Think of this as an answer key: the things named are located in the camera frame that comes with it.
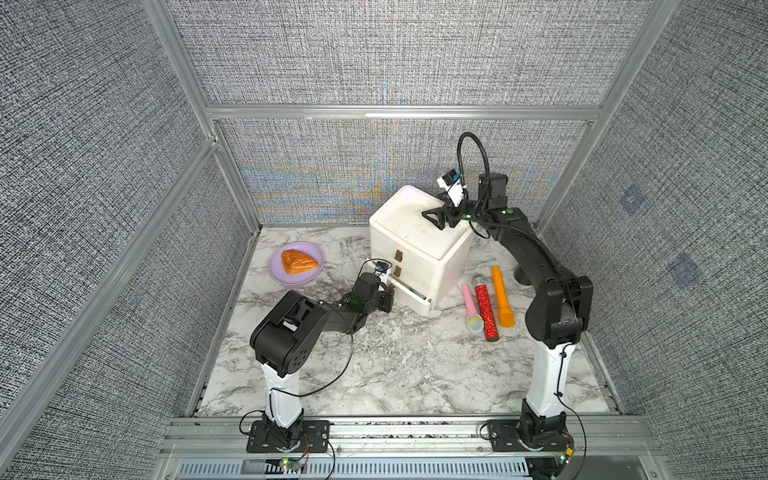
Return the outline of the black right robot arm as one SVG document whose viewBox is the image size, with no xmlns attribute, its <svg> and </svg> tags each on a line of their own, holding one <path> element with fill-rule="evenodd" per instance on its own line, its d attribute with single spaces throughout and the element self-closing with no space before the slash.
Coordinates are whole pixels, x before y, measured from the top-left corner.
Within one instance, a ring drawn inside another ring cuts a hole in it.
<svg viewBox="0 0 768 480">
<path fill-rule="evenodd" d="M 527 216 L 507 205 L 507 177 L 482 174 L 479 198 L 469 198 L 464 178 L 450 170 L 437 179 L 443 205 L 422 212 L 438 229 L 454 228 L 462 221 L 486 230 L 515 259 L 516 281 L 534 288 L 525 313 L 525 325 L 535 340 L 530 389 L 516 425 L 517 441 L 524 449 L 572 445 L 566 421 L 571 408 L 564 393 L 569 364 L 581 335 L 587 330 L 594 285 L 577 276 L 553 256 L 536 235 Z"/>
</svg>

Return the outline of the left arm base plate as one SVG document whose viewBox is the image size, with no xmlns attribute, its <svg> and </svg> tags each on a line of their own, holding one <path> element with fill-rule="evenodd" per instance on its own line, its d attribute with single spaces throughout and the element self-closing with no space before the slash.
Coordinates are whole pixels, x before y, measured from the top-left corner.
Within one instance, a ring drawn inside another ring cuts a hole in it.
<svg viewBox="0 0 768 480">
<path fill-rule="evenodd" d="M 278 427 L 270 420 L 255 421 L 250 428 L 246 452 L 251 454 L 325 453 L 330 437 L 329 421 L 301 422 L 299 427 Z"/>
</svg>

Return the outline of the purple plate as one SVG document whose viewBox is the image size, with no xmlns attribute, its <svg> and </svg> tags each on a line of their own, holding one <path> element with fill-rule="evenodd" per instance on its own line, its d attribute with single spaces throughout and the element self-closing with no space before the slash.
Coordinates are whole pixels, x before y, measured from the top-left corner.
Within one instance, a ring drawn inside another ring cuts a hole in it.
<svg viewBox="0 0 768 480">
<path fill-rule="evenodd" d="M 317 244 L 298 241 L 279 247 L 269 261 L 268 271 L 278 283 L 298 286 L 316 278 L 324 263 L 325 256 Z"/>
</svg>

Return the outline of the orange pastry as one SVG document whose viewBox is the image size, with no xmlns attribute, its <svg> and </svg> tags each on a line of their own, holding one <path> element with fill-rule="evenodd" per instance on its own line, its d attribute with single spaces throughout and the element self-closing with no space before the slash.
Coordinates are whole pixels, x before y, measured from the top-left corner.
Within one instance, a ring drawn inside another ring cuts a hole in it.
<svg viewBox="0 0 768 480">
<path fill-rule="evenodd" d="M 280 259 L 288 275 L 301 275 L 319 268 L 319 262 L 314 257 L 300 250 L 284 250 Z"/>
</svg>

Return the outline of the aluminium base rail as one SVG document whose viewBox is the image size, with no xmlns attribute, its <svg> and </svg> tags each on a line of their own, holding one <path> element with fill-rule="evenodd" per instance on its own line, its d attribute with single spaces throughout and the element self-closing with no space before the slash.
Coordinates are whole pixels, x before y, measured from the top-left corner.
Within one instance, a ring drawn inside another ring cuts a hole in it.
<svg viewBox="0 0 768 480">
<path fill-rule="evenodd" d="M 172 420 L 153 479 L 670 479 L 646 422 L 584 414 L 527 450 L 511 415 L 313 417 L 290 449 L 255 416 Z"/>
</svg>

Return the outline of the orange microphone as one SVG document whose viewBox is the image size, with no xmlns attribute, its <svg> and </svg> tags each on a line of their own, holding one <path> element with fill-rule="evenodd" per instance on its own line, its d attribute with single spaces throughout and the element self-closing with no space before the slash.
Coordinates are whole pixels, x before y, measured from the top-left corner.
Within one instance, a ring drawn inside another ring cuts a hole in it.
<svg viewBox="0 0 768 480">
<path fill-rule="evenodd" d="M 510 307 L 502 272 L 498 266 L 492 267 L 492 280 L 498 307 L 499 323 L 503 328 L 512 328 L 515 326 L 515 315 Z"/>
</svg>

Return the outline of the pink microphone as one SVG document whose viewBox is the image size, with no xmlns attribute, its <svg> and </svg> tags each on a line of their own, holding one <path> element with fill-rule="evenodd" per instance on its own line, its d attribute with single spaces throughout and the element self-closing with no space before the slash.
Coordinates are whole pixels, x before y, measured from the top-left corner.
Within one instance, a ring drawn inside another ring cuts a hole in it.
<svg viewBox="0 0 768 480">
<path fill-rule="evenodd" d="M 474 296 L 468 284 L 461 286 L 462 296 L 466 312 L 466 326 L 473 334 L 482 334 L 484 332 L 484 319 L 480 315 Z"/>
</svg>

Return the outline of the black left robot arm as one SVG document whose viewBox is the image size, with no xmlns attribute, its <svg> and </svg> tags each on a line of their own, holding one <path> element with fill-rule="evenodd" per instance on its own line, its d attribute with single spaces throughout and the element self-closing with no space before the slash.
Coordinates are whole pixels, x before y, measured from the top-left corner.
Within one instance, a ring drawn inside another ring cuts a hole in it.
<svg viewBox="0 0 768 480">
<path fill-rule="evenodd" d="M 258 324 L 249 344 L 265 379 L 267 430 L 285 447 L 298 442 L 304 409 L 299 392 L 300 370 L 324 332 L 352 337 L 368 316 L 389 313 L 394 289 L 384 273 L 363 272 L 350 292 L 338 302 L 314 300 L 288 291 Z"/>
</svg>

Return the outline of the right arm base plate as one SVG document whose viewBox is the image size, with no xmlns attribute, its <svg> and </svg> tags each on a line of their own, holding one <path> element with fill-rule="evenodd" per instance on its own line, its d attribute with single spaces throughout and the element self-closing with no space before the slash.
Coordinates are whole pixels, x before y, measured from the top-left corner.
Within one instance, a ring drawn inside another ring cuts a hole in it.
<svg viewBox="0 0 768 480">
<path fill-rule="evenodd" d="M 494 452 L 564 453 L 574 446 L 561 417 L 492 420 L 487 423 L 487 436 Z"/>
</svg>

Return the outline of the red glitter microphone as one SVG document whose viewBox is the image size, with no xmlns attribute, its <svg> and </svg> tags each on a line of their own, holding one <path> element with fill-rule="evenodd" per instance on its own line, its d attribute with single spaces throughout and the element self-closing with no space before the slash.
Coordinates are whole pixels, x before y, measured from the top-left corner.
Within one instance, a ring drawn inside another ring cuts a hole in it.
<svg viewBox="0 0 768 480">
<path fill-rule="evenodd" d="M 499 333 L 490 300 L 487 279 L 482 275 L 475 275 L 472 284 L 475 289 L 480 316 L 483 319 L 485 339 L 488 342 L 496 342 L 499 340 Z"/>
</svg>

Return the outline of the white three-drawer storage unit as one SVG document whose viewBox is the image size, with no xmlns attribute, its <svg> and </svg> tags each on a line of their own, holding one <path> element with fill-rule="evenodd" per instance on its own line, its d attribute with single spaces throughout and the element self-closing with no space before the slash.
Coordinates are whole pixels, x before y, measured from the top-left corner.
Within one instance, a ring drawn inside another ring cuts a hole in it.
<svg viewBox="0 0 768 480">
<path fill-rule="evenodd" d="M 438 230 L 421 216 L 442 207 L 437 198 L 406 185 L 369 219 L 371 256 L 392 263 L 397 278 L 431 302 L 431 310 L 458 285 L 473 233 L 465 222 Z"/>
</svg>

